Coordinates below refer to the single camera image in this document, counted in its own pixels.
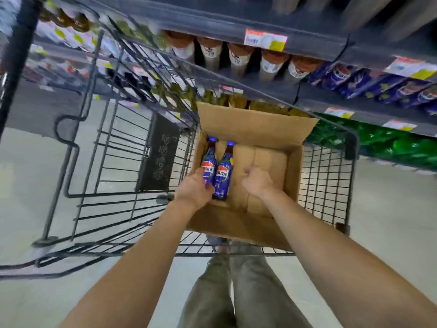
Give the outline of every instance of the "black metal frame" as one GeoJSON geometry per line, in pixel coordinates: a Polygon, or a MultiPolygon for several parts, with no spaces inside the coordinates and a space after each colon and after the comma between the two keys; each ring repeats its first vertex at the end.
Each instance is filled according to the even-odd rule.
{"type": "MultiPolygon", "coordinates": [[[[230,87],[242,87],[245,93],[256,96],[264,100],[270,100],[274,103],[282,104],[287,108],[294,108],[275,97],[256,91],[240,82],[221,76],[208,71],[200,66],[193,65],[187,61],[161,51],[153,43],[152,37],[148,37],[141,27],[130,16],[127,20],[142,32],[149,39],[150,44],[137,41],[125,36],[116,23],[112,22],[112,27],[102,25],[105,31],[101,31],[98,44],[91,62],[91,71],[88,83],[80,102],[79,115],[63,115],[55,122],[56,138],[61,143],[68,145],[66,155],[61,167],[58,178],[56,191],[54,193],[52,204],[46,219],[42,237],[33,245],[35,248],[41,248],[41,253],[35,260],[28,261],[24,264],[0,266],[0,279],[49,279],[57,278],[86,266],[99,262],[107,257],[121,256],[135,241],[144,234],[145,231],[159,218],[159,213],[165,209],[165,205],[172,200],[172,192],[175,191],[179,182],[193,167],[193,148],[196,145],[196,133],[198,129],[198,118],[194,105],[190,106],[187,101],[178,97],[171,90],[171,82],[179,81],[185,86],[191,87],[197,101],[202,101],[203,97],[199,95],[197,86],[202,85],[206,89],[214,92],[222,88],[223,85],[230,87]],[[99,55],[103,35],[110,34],[121,46],[121,53],[117,58],[115,74],[119,69],[130,71],[137,82],[142,82],[145,90],[139,90],[137,87],[119,85],[115,76],[99,73],[96,61],[99,55]],[[151,92],[149,82],[145,82],[140,76],[135,75],[131,69],[130,63],[124,61],[124,54],[127,53],[134,58],[138,65],[149,75],[161,82],[165,91],[164,97],[157,97],[151,92]],[[150,58],[149,55],[159,55],[157,58],[150,58]],[[83,186],[80,192],[72,190],[72,181],[77,177],[76,165],[81,158],[81,152],[84,147],[79,145],[80,140],[77,138],[79,128],[89,120],[92,106],[93,91],[97,82],[106,83],[116,95],[114,106],[112,107],[111,99],[107,99],[101,111],[101,119],[97,126],[97,137],[93,141],[92,153],[88,163],[83,186]],[[131,102],[138,104],[139,109],[123,106],[123,101],[129,99],[131,102]],[[166,116],[175,122],[180,128],[180,137],[178,148],[182,153],[175,155],[172,167],[171,180],[176,181],[169,184],[166,190],[158,191],[140,191],[138,190],[139,176],[144,161],[148,158],[150,149],[150,136],[152,133],[152,124],[157,118],[166,116]],[[72,140],[61,138],[58,133],[58,126],[65,120],[76,122],[72,140]],[[129,133],[115,126],[116,122],[126,122],[131,127],[140,129],[144,136],[135,133],[129,133]],[[100,163],[96,162],[96,156],[101,153],[100,163]],[[108,161],[112,159],[123,159],[126,163],[133,161],[134,169],[127,167],[108,167],[108,161]],[[95,166],[98,165],[95,183],[90,187],[90,180],[95,166]],[[137,177],[131,181],[120,179],[101,179],[104,170],[110,170],[113,174],[117,172],[137,173],[137,177]],[[112,191],[100,191],[99,185],[110,183],[112,191]],[[125,185],[133,185],[126,190],[125,185]],[[70,235],[59,237],[50,235],[52,224],[55,221],[56,207],[60,201],[60,193],[64,190],[64,196],[69,202],[78,200],[77,213],[73,219],[73,230],[70,235]],[[122,231],[116,231],[115,228],[123,227],[122,231]],[[101,235],[103,231],[110,231],[111,234],[101,235]],[[66,246],[66,241],[73,241],[80,238],[81,242],[74,245],[66,246]],[[65,258],[77,257],[83,260],[82,263],[75,263],[72,268],[65,269],[61,266],[61,272],[53,272],[56,263],[65,258]],[[31,272],[32,267],[36,266],[40,273],[31,272]]],[[[12,69],[19,75],[21,70],[12,69]]],[[[14,90],[5,87],[6,93],[13,96],[14,90]]],[[[301,178],[301,187],[298,201],[299,203],[312,212],[315,216],[325,222],[335,226],[344,233],[348,233],[348,215],[351,202],[352,183],[354,175],[355,159],[358,156],[358,138],[345,127],[336,125],[329,120],[325,120],[306,112],[312,117],[321,119],[321,122],[327,122],[335,125],[339,137],[343,138],[343,145],[339,149],[330,149],[319,146],[307,145],[303,157],[303,169],[301,178]]],[[[294,255],[292,252],[278,250],[269,247],[262,247],[263,253],[268,256],[277,255],[294,255]]],[[[185,232],[176,253],[177,256],[212,256],[214,251],[210,244],[207,243],[206,235],[197,232],[185,232]]]]}

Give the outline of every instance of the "shopping cart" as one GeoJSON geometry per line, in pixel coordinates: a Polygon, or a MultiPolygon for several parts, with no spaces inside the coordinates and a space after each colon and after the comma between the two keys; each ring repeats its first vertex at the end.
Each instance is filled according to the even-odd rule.
{"type": "MultiPolygon", "coordinates": [[[[38,0],[23,0],[3,57],[0,134],[40,6],[38,0]]],[[[292,102],[160,50],[133,18],[116,9],[107,11],[125,16],[149,43],[124,35],[115,21],[111,26],[102,24],[79,113],[63,115],[54,124],[56,138],[67,150],[42,236],[33,243],[35,256],[21,264],[0,266],[0,279],[62,277],[103,259],[122,256],[132,247],[173,199],[184,176],[197,167],[193,165],[193,153],[199,131],[196,102],[205,101],[201,88],[213,92],[216,99],[219,92],[243,90],[250,99],[295,108],[292,102]],[[111,35],[121,48],[118,58],[112,61],[112,71],[102,71],[99,64],[104,35],[111,35]],[[141,85],[118,77],[119,71],[131,73],[141,85]],[[161,92],[153,90],[153,81],[159,83],[161,92]],[[174,83],[189,95],[181,98],[174,83]],[[97,87],[110,88],[110,94],[95,100],[97,87]],[[72,138],[59,135],[64,122],[74,122],[72,138]],[[65,216],[59,211],[73,213],[65,216]],[[72,224],[69,234],[62,233],[66,223],[72,224]]],[[[348,234],[358,138],[345,127],[306,113],[334,126],[341,140],[336,148],[305,144],[298,202],[348,234]]],[[[269,247],[262,250],[266,256],[294,255],[269,247]]],[[[181,257],[213,255],[206,235],[193,231],[183,234],[176,253],[181,257]]]]}

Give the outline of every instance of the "gray pants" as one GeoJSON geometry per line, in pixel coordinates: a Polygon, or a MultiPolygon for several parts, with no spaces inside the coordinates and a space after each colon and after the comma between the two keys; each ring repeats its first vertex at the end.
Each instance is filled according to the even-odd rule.
{"type": "MultiPolygon", "coordinates": [[[[231,253],[261,249],[232,242],[231,253]]],[[[191,290],[178,328],[311,328],[264,256],[218,255],[191,290]],[[234,303],[229,295],[234,286],[234,303]]]]}

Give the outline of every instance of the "floor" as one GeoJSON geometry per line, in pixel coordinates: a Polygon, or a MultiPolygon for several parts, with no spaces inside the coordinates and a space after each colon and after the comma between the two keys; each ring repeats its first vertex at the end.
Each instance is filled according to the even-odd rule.
{"type": "MultiPolygon", "coordinates": [[[[91,113],[91,123],[96,124],[98,118],[91,113]]],[[[82,133],[81,140],[90,143],[96,135],[88,126],[82,133]]],[[[40,254],[30,244],[41,235],[65,149],[49,137],[12,128],[4,132],[0,145],[1,264],[40,254]]],[[[437,303],[436,197],[435,178],[358,161],[350,225],[355,241],[437,303]]],[[[63,200],[54,228],[68,235],[77,202],[63,200]]],[[[75,259],[66,259],[66,264],[71,260],[75,259]]],[[[116,260],[106,259],[60,279],[0,282],[0,326],[56,327],[116,260]]],[[[267,260],[314,327],[340,326],[296,258],[267,260]]],[[[188,293],[206,263],[205,258],[174,259],[149,327],[177,325],[188,293]]]]}

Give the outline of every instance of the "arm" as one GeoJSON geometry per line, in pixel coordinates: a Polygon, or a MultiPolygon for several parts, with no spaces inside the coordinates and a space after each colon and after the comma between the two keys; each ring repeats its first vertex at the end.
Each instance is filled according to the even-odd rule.
{"type": "Polygon", "coordinates": [[[345,328],[435,327],[437,306],[383,261],[248,167],[245,189],[269,208],[304,270],[345,328]]]}
{"type": "Polygon", "coordinates": [[[147,327],[179,241],[194,212],[212,197],[203,169],[184,178],[160,218],[86,293],[59,328],[147,327]]]}

